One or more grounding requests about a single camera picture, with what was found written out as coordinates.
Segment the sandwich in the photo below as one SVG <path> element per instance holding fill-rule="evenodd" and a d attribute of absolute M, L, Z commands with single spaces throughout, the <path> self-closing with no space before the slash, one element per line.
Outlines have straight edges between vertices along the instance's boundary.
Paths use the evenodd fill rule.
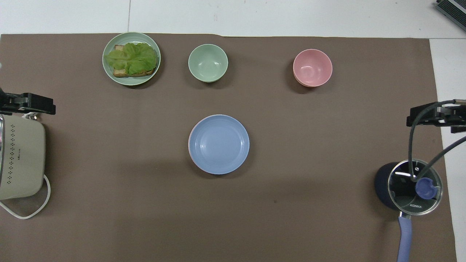
<path fill-rule="evenodd" d="M 157 64 L 154 49 L 146 43 L 115 45 L 115 50 L 104 57 L 115 77 L 150 76 Z"/>

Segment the white cable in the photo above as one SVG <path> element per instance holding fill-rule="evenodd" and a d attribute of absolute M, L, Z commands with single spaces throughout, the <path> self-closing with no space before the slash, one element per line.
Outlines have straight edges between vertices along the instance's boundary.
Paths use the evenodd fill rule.
<path fill-rule="evenodd" d="M 0 206 L 3 207 L 6 211 L 8 211 L 8 213 L 10 213 L 11 215 L 13 215 L 14 217 L 19 218 L 19 219 L 29 219 L 29 218 L 35 216 L 37 213 L 39 213 L 45 207 L 45 205 L 48 202 L 48 199 L 50 198 L 50 191 L 51 191 L 50 182 L 48 181 L 48 178 L 47 178 L 46 175 L 44 175 L 44 179 L 45 179 L 45 182 L 47 183 L 47 198 L 45 199 L 42 206 L 39 209 L 37 209 L 34 213 L 30 214 L 29 216 L 20 216 L 20 215 L 16 214 L 15 212 L 11 211 L 11 209 L 9 209 L 7 206 L 5 206 L 1 201 L 0 201 Z"/>

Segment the bread slice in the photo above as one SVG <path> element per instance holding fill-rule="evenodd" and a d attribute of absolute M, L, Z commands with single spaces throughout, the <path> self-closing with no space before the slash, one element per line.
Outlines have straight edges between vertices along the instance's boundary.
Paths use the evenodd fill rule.
<path fill-rule="evenodd" d="M 123 51 L 123 46 L 122 45 L 115 45 L 115 50 L 120 50 L 120 51 Z M 115 68 L 113 69 L 113 75 L 115 77 L 140 77 L 140 76 L 150 76 L 154 73 L 154 69 L 150 70 L 150 71 L 145 71 L 145 72 L 141 72 L 139 74 L 127 74 L 126 73 L 126 70 L 123 68 L 123 69 L 120 69 L 120 70 L 116 70 Z"/>

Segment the green plate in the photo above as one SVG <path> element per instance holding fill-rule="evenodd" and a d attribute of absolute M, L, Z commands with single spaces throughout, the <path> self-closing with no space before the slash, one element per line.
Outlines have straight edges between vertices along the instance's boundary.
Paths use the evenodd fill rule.
<path fill-rule="evenodd" d="M 104 55 L 108 55 L 110 51 L 115 49 L 115 45 L 125 45 L 127 43 L 146 43 L 150 45 L 156 53 L 157 56 L 157 64 L 155 65 L 155 70 L 154 73 L 150 76 L 141 76 L 141 77 L 115 77 L 113 76 L 113 67 L 111 67 L 107 61 L 104 58 Z M 107 73 L 107 75 L 113 79 L 113 81 L 123 84 L 123 85 L 139 85 L 142 83 L 147 82 L 149 79 L 151 79 L 155 73 L 157 73 L 158 68 L 160 67 L 160 61 L 162 57 L 160 55 L 160 49 L 158 48 L 158 45 L 154 42 L 152 38 L 149 36 L 142 34 L 142 33 L 137 33 L 137 32 L 129 32 L 129 33 L 123 33 L 115 36 L 110 42 L 105 46 L 105 49 L 103 50 L 102 54 L 102 65 L 103 69 Z"/>

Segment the pink bowl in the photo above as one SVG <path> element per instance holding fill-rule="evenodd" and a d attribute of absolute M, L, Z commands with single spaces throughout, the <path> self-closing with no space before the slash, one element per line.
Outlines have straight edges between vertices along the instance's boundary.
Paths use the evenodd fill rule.
<path fill-rule="evenodd" d="M 317 49 L 307 49 L 299 53 L 293 62 L 293 75 L 296 80 L 307 87 L 325 84 L 332 75 L 330 58 Z"/>

